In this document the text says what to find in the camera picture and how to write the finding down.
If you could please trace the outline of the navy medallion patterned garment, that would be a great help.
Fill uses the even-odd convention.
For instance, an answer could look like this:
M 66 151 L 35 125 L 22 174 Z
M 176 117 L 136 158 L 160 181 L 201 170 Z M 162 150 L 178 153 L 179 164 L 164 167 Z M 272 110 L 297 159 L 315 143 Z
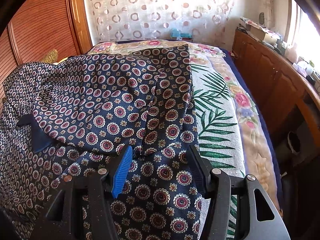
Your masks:
M 111 211 L 120 239 L 197 239 L 201 196 L 188 161 L 197 144 L 189 48 L 30 62 L 4 80 L 1 212 L 29 239 L 70 176 L 133 158 Z

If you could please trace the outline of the floral bed blanket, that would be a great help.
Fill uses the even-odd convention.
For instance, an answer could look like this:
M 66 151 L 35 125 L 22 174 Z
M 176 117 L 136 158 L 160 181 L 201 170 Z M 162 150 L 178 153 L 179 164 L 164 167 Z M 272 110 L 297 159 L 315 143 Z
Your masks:
M 194 43 L 188 45 L 189 59 L 187 63 L 190 68 L 190 50 L 197 49 L 199 46 L 205 45 Z M 265 123 L 242 83 L 241 77 L 236 73 L 233 64 L 227 59 L 226 54 L 221 49 L 219 50 L 223 53 L 223 58 L 226 62 L 222 66 L 223 78 L 229 85 L 229 92 L 238 106 L 236 116 L 243 148 L 244 174 L 251 173 L 255 175 L 274 205 L 278 205 L 277 193 L 279 186 L 276 182 L 272 162 L 273 147 L 270 144 Z M 138 132 L 146 139 L 146 145 L 143 147 L 146 156 L 154 154 L 161 148 L 161 145 L 172 144 L 178 140 L 184 124 L 185 114 L 190 107 L 192 99 L 193 78 L 188 81 L 178 68 L 170 68 L 160 72 L 157 80 L 156 96 L 152 105 L 143 113 L 146 122 L 142 124 Z M 123 193 L 111 205 L 116 215 L 124 215 L 126 218 L 128 217 L 127 188 L 135 172 L 135 162 L 136 160 L 132 163 L 132 171 L 125 182 Z

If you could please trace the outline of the palm leaf patterned bedspread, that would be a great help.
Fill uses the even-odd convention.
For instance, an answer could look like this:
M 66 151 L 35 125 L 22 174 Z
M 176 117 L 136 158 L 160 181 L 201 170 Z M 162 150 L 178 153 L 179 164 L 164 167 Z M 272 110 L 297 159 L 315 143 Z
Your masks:
M 244 175 L 237 104 L 222 75 L 223 53 L 213 47 L 190 50 L 193 99 L 175 143 L 134 163 L 122 221 L 128 239 L 197 239 L 204 234 L 210 201 L 200 194 L 186 159 L 194 143 L 214 168 Z

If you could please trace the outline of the wooden sideboard cabinet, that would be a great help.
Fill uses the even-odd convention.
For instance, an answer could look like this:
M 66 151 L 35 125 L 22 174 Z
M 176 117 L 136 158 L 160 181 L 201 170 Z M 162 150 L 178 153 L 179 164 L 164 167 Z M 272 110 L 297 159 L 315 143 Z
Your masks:
M 234 64 L 252 93 L 274 145 L 305 122 L 313 154 L 319 153 L 319 95 L 278 53 L 237 29 Z

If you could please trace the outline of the olive brown knitted cloth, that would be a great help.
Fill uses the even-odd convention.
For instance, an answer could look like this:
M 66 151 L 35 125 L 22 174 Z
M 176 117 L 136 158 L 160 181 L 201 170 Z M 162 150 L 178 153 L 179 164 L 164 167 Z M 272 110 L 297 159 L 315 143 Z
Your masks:
M 58 51 L 56 49 L 52 49 L 46 55 L 44 55 L 42 59 L 40 59 L 40 62 L 49 63 L 49 64 L 57 63 L 58 57 L 59 57 Z

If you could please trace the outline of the cardboard box on sideboard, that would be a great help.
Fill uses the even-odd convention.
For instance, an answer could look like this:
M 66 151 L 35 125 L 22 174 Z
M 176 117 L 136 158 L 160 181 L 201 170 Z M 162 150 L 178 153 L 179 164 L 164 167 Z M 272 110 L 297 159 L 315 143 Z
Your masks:
M 272 31 L 264 30 L 259 28 L 256 28 L 255 26 L 252 26 L 250 24 L 246 24 L 246 31 L 249 36 L 254 38 L 257 41 L 264 41 L 269 44 L 274 44 L 276 43 L 279 39 L 280 36 Z

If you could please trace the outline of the teal object behind bed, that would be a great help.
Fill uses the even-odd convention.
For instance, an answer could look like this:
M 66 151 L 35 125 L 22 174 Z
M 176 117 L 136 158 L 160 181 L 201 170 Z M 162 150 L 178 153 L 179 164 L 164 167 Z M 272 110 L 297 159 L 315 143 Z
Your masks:
M 170 39 L 177 41 L 193 42 L 193 35 L 190 33 L 181 32 L 180 30 L 174 28 L 170 31 Z

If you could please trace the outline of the sheer circle patterned curtain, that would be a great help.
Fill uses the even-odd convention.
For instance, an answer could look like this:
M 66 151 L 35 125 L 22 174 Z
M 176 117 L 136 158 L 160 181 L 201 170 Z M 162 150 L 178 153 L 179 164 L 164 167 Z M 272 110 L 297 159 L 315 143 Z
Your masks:
M 220 45 L 234 0 L 84 0 L 94 44 L 170 39 L 171 29 L 193 41 Z

